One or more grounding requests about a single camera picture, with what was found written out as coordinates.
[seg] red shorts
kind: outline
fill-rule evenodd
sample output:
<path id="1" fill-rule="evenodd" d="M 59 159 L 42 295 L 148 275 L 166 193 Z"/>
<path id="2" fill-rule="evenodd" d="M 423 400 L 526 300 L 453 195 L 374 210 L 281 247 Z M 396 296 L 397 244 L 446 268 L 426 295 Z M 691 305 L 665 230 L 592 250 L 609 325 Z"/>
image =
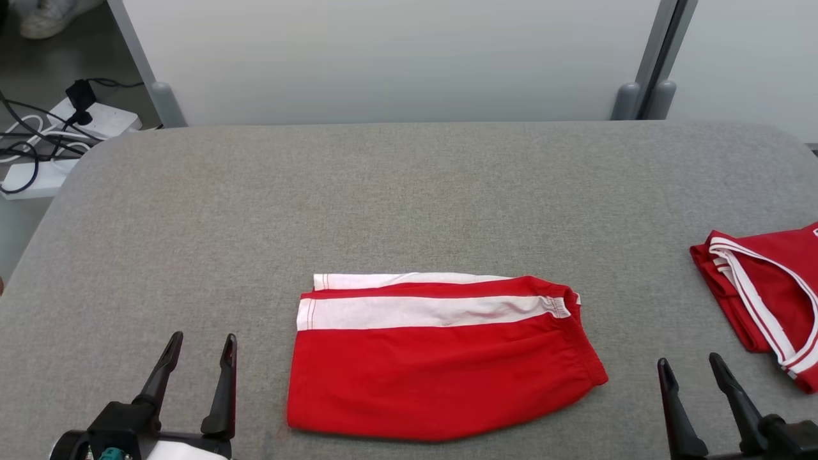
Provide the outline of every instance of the red shorts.
<path id="1" fill-rule="evenodd" d="M 608 380 L 567 286 L 459 273 L 315 281 L 299 305 L 293 428 L 450 440 L 554 412 Z"/>
<path id="2" fill-rule="evenodd" d="M 733 238 L 712 232 L 693 260 L 747 350 L 774 352 L 807 393 L 818 391 L 818 223 Z"/>

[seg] gray bracket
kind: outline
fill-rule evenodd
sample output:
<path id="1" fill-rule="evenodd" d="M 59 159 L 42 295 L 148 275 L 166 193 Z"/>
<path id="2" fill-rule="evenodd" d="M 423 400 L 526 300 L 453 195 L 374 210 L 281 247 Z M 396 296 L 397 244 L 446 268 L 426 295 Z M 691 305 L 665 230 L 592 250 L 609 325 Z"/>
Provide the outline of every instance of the gray bracket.
<path id="1" fill-rule="evenodd" d="M 151 96 L 156 114 L 159 115 L 162 124 L 165 128 L 181 128 L 187 126 L 185 117 L 182 115 L 182 110 L 179 108 L 176 98 L 173 97 L 173 91 L 171 91 L 167 83 L 156 81 L 153 70 L 148 64 L 148 58 L 145 56 L 145 51 L 139 43 L 137 31 L 133 28 L 131 18 L 128 17 L 124 0 L 108 0 L 108 7 L 110 7 L 110 11 L 114 15 L 114 19 L 119 26 L 119 32 L 122 33 L 125 44 L 128 45 L 128 50 L 133 57 L 133 63 L 137 65 L 139 75 L 142 77 L 142 81 L 145 82 L 145 87 Z"/>
<path id="2" fill-rule="evenodd" d="M 656 84 L 650 94 L 648 106 L 645 109 L 643 120 L 664 120 L 670 111 L 673 103 L 673 95 L 676 94 L 676 83 L 671 80 L 664 80 Z"/>
<path id="3" fill-rule="evenodd" d="M 613 104 L 612 120 L 633 120 L 636 118 L 636 101 L 639 100 L 640 86 L 637 82 L 625 83 L 619 87 Z"/>
<path id="4" fill-rule="evenodd" d="M 187 126 L 182 110 L 179 108 L 179 104 L 176 103 L 176 97 L 173 97 L 173 90 L 170 89 L 167 83 L 154 82 L 151 85 L 151 96 L 156 107 L 156 113 L 165 128 L 183 128 Z"/>

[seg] white trim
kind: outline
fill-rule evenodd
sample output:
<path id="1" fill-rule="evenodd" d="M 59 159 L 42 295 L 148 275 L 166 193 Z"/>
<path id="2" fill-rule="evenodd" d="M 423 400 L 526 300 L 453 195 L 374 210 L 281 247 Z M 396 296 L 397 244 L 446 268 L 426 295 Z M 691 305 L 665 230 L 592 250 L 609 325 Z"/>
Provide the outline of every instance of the white trim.
<path id="1" fill-rule="evenodd" d="M 546 313 L 556 318 L 571 316 L 562 298 L 535 295 L 456 299 L 431 297 L 301 299 L 296 325 L 299 331 L 456 327 L 517 322 Z"/>
<path id="2" fill-rule="evenodd" d="M 500 281 L 509 277 L 492 275 L 469 275 L 467 273 L 399 273 L 399 274 L 346 274 L 316 273 L 312 275 L 316 291 L 325 289 L 368 289 L 372 287 L 392 286 L 404 282 L 450 282 L 452 284 L 470 284 L 473 282 Z"/>
<path id="3" fill-rule="evenodd" d="M 727 265 L 727 266 L 725 266 L 725 267 L 719 267 L 719 268 L 716 268 L 716 270 L 717 270 L 719 273 L 721 273 L 722 275 L 724 275 L 724 277 L 725 277 L 725 278 L 727 278 L 727 281 L 729 281 L 729 282 L 730 282 L 730 284 L 732 284 L 732 285 L 733 285 L 733 287 L 734 287 L 734 288 L 736 288 L 736 290 L 738 290 L 738 289 L 739 289 L 739 288 L 738 288 L 738 287 L 735 285 L 735 275 L 733 274 L 733 269 L 732 269 L 732 268 L 730 268 L 730 265 Z"/>
<path id="4" fill-rule="evenodd" d="M 732 268 L 733 282 L 736 290 L 744 303 L 753 322 L 758 326 L 758 330 L 764 335 L 764 339 L 770 344 L 770 347 L 775 352 L 778 362 L 783 364 L 784 361 L 795 353 L 793 345 L 789 342 L 789 338 L 784 333 L 784 329 L 778 322 L 772 312 L 766 307 L 761 296 L 756 291 L 756 287 L 741 263 L 735 258 L 730 249 L 723 248 L 718 245 L 710 245 L 710 253 L 718 255 L 727 260 L 727 264 Z"/>
<path id="5" fill-rule="evenodd" d="M 792 277 L 795 280 L 795 282 L 798 283 L 798 285 L 801 287 L 801 289 L 803 289 L 804 292 L 807 293 L 807 296 L 810 298 L 810 301 L 812 303 L 812 314 L 813 314 L 813 318 L 814 318 L 813 322 L 812 322 L 812 330 L 810 332 L 809 337 L 807 338 L 807 341 L 804 343 L 804 346 L 797 353 L 792 353 L 792 354 L 789 355 L 789 357 L 785 357 L 785 359 L 781 360 L 780 363 L 781 363 L 782 366 L 786 366 L 786 367 L 789 368 L 790 364 L 792 364 L 795 361 L 798 361 L 799 359 L 803 358 L 801 360 L 801 362 L 799 362 L 799 363 L 795 364 L 794 366 L 792 366 L 791 368 L 789 368 L 790 370 L 792 370 L 793 372 L 796 372 L 796 373 L 804 372 L 808 368 L 811 368 L 813 365 L 818 363 L 818 344 L 816 344 L 816 346 L 812 349 L 812 352 L 807 354 L 807 351 L 811 348 L 813 343 L 816 341 L 816 337 L 818 336 L 818 296 L 816 296 L 816 293 L 810 288 L 810 286 L 806 282 L 804 282 L 804 280 L 801 277 L 799 277 L 797 273 L 793 272 L 789 268 L 785 267 L 782 264 L 779 264 L 778 262 L 775 262 L 772 259 L 764 257 L 763 255 L 760 255 L 760 254 L 756 253 L 755 251 L 752 251 L 752 250 L 750 250 L 750 249 L 748 249 L 746 247 L 743 247 L 740 244 L 736 243 L 735 241 L 731 241 L 731 240 L 728 240 L 726 238 L 721 238 L 721 237 L 714 237 L 710 241 L 710 248 L 711 248 L 710 252 L 711 253 L 713 253 L 713 248 L 714 247 L 716 247 L 717 249 L 718 248 L 723 248 L 724 250 L 727 250 L 728 252 L 730 252 L 731 255 L 732 255 L 731 251 L 736 251 L 736 252 L 739 252 L 741 254 L 747 255 L 749 257 L 764 260 L 764 261 L 766 261 L 766 262 L 768 262 L 770 264 L 774 264 L 776 267 L 778 267 L 781 270 L 785 271 L 790 277 Z M 735 263 L 740 267 L 740 264 L 739 264 L 738 260 L 736 260 Z M 747 274 L 744 272 L 743 269 L 741 269 L 741 274 L 743 274 L 744 277 L 746 277 L 747 283 L 749 283 L 749 285 L 751 286 L 752 282 L 749 280 L 749 277 L 747 277 Z M 777 320 L 775 320 L 774 324 L 778 325 L 780 327 L 780 324 L 778 323 Z M 759 326 L 759 329 L 762 330 L 762 333 L 764 332 L 763 327 Z"/>

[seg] power strip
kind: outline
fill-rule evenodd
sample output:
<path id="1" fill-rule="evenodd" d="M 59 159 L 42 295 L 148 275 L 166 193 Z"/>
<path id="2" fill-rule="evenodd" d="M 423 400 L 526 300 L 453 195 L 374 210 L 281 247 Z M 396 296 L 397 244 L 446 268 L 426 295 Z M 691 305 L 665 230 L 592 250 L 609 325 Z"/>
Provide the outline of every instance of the power strip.
<path id="1" fill-rule="evenodd" d="M 51 161 L 40 161 L 37 178 L 31 184 L 31 187 L 20 193 L 7 194 L 0 192 L 0 195 L 5 196 L 7 200 L 55 196 L 56 191 L 60 190 L 60 186 L 65 181 L 65 177 L 78 161 L 79 158 L 76 160 L 57 160 L 54 162 L 56 166 Z M 2 187 L 6 190 L 17 190 L 31 180 L 31 174 L 34 174 L 34 163 L 11 165 L 6 178 L 2 181 Z"/>
<path id="2" fill-rule="evenodd" d="M 74 106 L 71 105 L 68 97 L 63 99 L 59 104 L 52 109 L 52 114 L 67 120 L 74 114 Z M 127 110 L 120 110 L 116 107 L 106 106 L 99 102 L 88 107 L 88 114 L 91 115 L 92 121 L 86 125 L 79 125 L 79 128 L 84 132 L 91 134 L 95 138 L 102 140 L 115 138 L 120 134 L 133 133 L 142 127 L 142 121 L 139 116 Z M 61 127 L 63 123 L 53 116 L 48 116 L 48 121 L 51 122 L 52 127 Z M 26 188 L 20 193 L 7 194 L 0 192 L 7 200 L 25 200 L 29 198 L 44 198 L 47 196 L 55 196 L 60 190 L 65 177 L 77 164 L 76 160 L 57 160 L 56 166 L 51 161 L 41 161 L 39 163 L 39 170 L 37 178 L 29 188 Z M 2 187 L 6 190 L 16 190 L 23 187 L 31 180 L 31 175 L 34 173 L 34 163 L 22 163 L 11 165 L 6 174 L 6 178 L 2 181 Z"/>
<path id="3" fill-rule="evenodd" d="M 74 106 L 68 97 L 63 99 L 59 104 L 52 109 L 52 113 L 67 120 L 74 114 Z M 95 138 L 110 139 L 115 138 L 123 133 L 133 133 L 142 128 L 142 121 L 139 120 L 139 115 L 129 112 L 127 110 L 117 109 L 116 107 L 106 106 L 99 102 L 88 107 L 88 114 L 91 115 L 92 121 L 89 124 L 76 126 Z M 54 126 L 62 126 L 62 122 L 58 119 L 48 116 L 48 121 Z"/>

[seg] gray table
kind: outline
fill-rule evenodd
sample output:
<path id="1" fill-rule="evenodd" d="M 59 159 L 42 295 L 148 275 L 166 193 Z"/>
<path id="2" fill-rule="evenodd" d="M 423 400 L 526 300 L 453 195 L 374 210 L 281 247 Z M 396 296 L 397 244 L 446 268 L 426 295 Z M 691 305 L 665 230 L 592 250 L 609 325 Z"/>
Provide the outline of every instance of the gray table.
<path id="1" fill-rule="evenodd" d="M 721 353 L 763 413 L 818 418 L 746 352 L 690 261 L 718 228 L 818 220 L 818 160 L 742 124 L 600 122 L 194 128 L 106 142 L 80 162 L 0 300 L 0 445 L 44 458 L 142 387 L 185 332 L 162 411 L 196 431 L 224 336 L 239 338 L 234 455 L 666 458 L 667 357 L 714 452 L 739 436 L 708 366 Z M 610 382 L 559 413 L 446 444 L 291 431 L 297 300 L 312 273 L 532 274 L 582 294 Z"/>

